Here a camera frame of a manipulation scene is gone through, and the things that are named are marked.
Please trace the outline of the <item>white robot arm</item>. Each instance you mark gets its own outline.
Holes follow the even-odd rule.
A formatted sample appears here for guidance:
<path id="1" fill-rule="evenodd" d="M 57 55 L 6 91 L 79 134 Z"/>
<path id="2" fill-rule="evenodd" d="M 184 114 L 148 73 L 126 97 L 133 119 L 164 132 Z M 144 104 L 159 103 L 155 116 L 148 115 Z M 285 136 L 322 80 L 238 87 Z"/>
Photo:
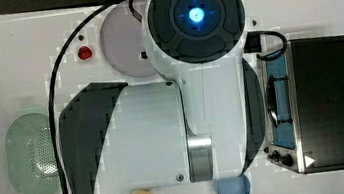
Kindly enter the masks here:
<path id="1" fill-rule="evenodd" d="M 60 115 L 73 194 L 241 178 L 263 144 L 242 0 L 146 3 L 144 49 L 158 81 L 91 83 Z"/>

